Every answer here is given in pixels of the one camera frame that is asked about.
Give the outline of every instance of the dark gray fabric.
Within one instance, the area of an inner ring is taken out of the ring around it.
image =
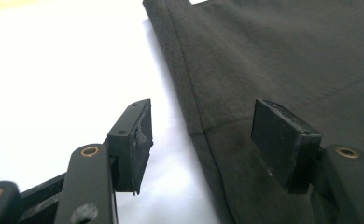
[[[224,223],[313,223],[250,141],[255,99],[364,151],[364,1],[145,0]]]

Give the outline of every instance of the white background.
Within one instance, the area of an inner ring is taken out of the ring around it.
[[[64,173],[146,98],[155,145],[141,194],[117,194],[119,223],[219,223],[141,1],[0,9],[0,180],[23,192]]]

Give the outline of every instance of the black t-shirt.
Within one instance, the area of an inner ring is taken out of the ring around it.
[[[313,223],[250,140],[255,99],[364,151],[364,1],[145,0],[224,223]]]

